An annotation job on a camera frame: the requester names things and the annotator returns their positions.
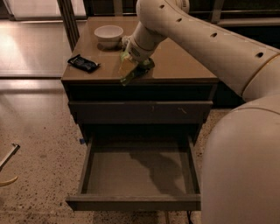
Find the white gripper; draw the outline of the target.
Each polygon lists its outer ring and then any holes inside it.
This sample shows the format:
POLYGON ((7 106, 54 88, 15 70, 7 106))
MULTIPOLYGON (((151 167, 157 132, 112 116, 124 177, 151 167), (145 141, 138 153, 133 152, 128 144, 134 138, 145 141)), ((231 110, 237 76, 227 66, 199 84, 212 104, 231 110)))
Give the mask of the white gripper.
POLYGON ((129 36, 126 51, 132 57, 125 57, 119 68, 119 74, 121 77, 129 75, 138 65, 138 62, 147 60, 155 51, 152 49, 144 49, 137 44, 133 36, 129 36))

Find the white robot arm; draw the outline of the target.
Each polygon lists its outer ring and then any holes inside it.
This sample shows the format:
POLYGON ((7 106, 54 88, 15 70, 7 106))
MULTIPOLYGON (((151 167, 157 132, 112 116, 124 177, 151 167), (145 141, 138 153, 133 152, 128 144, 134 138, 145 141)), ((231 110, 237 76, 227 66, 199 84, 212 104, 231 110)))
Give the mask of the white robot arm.
POLYGON ((280 224, 278 49, 192 17, 179 0, 137 0, 136 14, 139 23, 126 46, 123 73, 169 38, 245 101, 208 137, 202 224, 280 224))

